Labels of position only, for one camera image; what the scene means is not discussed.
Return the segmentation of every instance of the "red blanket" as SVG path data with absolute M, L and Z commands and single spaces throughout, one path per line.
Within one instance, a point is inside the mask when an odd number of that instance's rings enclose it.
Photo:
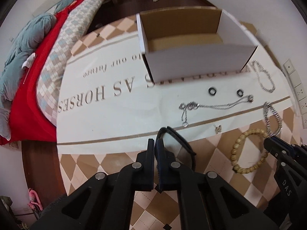
M 45 118 L 37 105 L 36 83 L 69 12 L 83 1 L 76 0 L 56 14 L 57 23 L 35 51 L 36 59 L 29 70 L 28 77 L 23 83 L 25 72 L 13 100 L 9 118 L 11 139 L 7 141 L 0 136 L 0 145 L 21 140 L 56 142 L 56 127 Z

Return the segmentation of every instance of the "yellow beaded bracelet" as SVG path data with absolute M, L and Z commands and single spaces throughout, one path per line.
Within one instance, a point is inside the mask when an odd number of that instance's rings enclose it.
M 230 160 L 231 160 L 231 164 L 233 166 L 233 169 L 240 174 L 248 174 L 251 173 L 255 170 L 257 170 L 261 164 L 265 161 L 265 159 L 268 157 L 268 152 L 265 152 L 264 155 L 261 157 L 261 159 L 253 166 L 249 167 L 249 168 L 241 168 L 239 164 L 237 164 L 237 158 L 236 158 L 236 153 L 237 153 L 237 149 L 239 148 L 240 144 L 242 143 L 242 141 L 248 137 L 249 135 L 260 135 L 263 136 L 264 138 L 268 138 L 269 135 L 261 129 L 251 129 L 248 130 L 244 133 L 242 133 L 242 135 L 240 135 L 240 137 L 236 140 L 235 144 L 232 147 L 231 150 L 231 156 L 230 156 Z

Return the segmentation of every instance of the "dark brown floor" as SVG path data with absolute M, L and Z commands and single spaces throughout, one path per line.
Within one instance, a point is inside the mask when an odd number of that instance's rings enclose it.
M 173 6 L 212 6 L 206 0 L 119 0 L 118 4 L 105 3 L 97 12 L 88 32 L 98 23 L 109 24 L 138 12 Z M 22 159 L 29 188 L 37 191 L 45 207 L 65 193 L 59 169 L 56 143 L 40 141 L 22 142 Z
M 108 2 L 100 7 L 87 33 L 94 31 L 95 26 L 99 23 L 107 25 L 141 11 L 177 6 L 212 6 L 212 4 L 206 0 L 159 0 L 156 2 L 153 0 L 119 0 L 116 5 Z

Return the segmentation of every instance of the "open cardboard box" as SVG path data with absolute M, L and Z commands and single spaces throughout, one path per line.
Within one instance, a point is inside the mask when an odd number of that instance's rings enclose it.
M 240 71 L 257 45 L 225 10 L 171 7 L 137 14 L 140 50 L 154 83 Z

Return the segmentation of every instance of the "jewelry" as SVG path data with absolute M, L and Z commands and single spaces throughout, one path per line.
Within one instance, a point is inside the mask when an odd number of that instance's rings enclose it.
M 243 97 L 243 94 L 244 94 L 244 92 L 243 92 L 242 89 L 237 90 L 237 95 L 238 95 L 239 97 Z
M 181 103 L 179 106 L 179 109 L 183 110 L 182 116 L 181 116 L 181 121 L 182 121 L 182 126 L 185 128 L 188 126 L 188 118 L 187 118 L 187 110 L 197 110 L 198 108 L 211 108 L 211 109 L 216 109 L 216 110 L 227 110 L 230 109 L 237 104 L 240 103 L 252 103 L 254 101 L 254 96 L 253 95 L 246 95 L 240 99 L 238 99 L 234 103 L 229 103 L 229 104 L 219 104 L 219 105 L 205 105 L 205 104 L 199 104 L 196 103 L 195 101 L 189 102 L 187 104 Z
M 231 164 L 233 166 L 234 171 L 237 172 L 237 173 L 240 173 L 240 174 L 248 174 L 248 173 L 251 173 L 251 172 L 257 170 L 269 155 L 269 153 L 267 151 L 265 151 L 263 156 L 260 158 L 260 160 L 255 165 L 253 165 L 249 168 L 241 168 L 240 165 L 237 163 L 236 153 L 237 153 L 237 149 L 239 148 L 240 144 L 249 135 L 260 135 L 260 136 L 263 136 L 264 138 L 269 137 L 268 134 L 264 130 L 251 129 L 251 130 L 248 130 L 248 131 L 242 133 L 242 135 L 240 135 L 240 137 L 236 140 L 235 144 L 232 146 L 230 160 L 231 160 Z
M 278 128 L 274 133 L 271 131 L 270 120 L 269 120 L 269 117 L 268 117 L 269 109 L 278 122 Z M 281 118 L 278 115 L 277 111 L 273 108 L 271 103 L 269 103 L 269 102 L 264 103 L 264 105 L 263 105 L 263 115 L 264 115 L 264 119 L 266 121 L 267 133 L 268 133 L 269 137 L 278 135 L 282 130 L 282 121 L 281 121 Z
M 265 73 L 265 74 L 268 76 L 268 78 L 269 78 L 269 80 L 271 81 L 271 84 L 272 84 L 272 86 L 273 86 L 272 89 L 267 89 L 267 88 L 265 88 L 264 85 L 262 84 L 262 82 L 260 82 L 260 76 L 259 76 L 259 73 L 258 73 L 258 71 L 257 71 L 256 65 L 258 66 L 258 69 L 259 69 L 259 72 L 260 72 L 260 73 Z M 264 91 L 266 91 L 266 92 L 268 92 L 268 93 L 274 92 L 274 90 L 275 90 L 275 84 L 274 84 L 274 82 L 273 82 L 273 80 L 272 80 L 272 77 L 271 77 L 271 75 L 269 74 L 269 72 L 268 72 L 258 61 L 256 61 L 256 60 L 254 60 L 254 61 L 251 63 L 251 67 L 253 68 L 253 70 L 254 70 L 255 73 L 257 74 L 258 83 L 260 84 L 262 90 L 264 90 Z
M 216 125 L 213 125 L 215 127 L 215 134 L 219 134 L 222 132 L 222 126 L 219 125 L 219 126 L 216 126 Z
M 208 92 L 211 96 L 214 96 L 216 94 L 216 88 L 212 86 L 209 88 Z

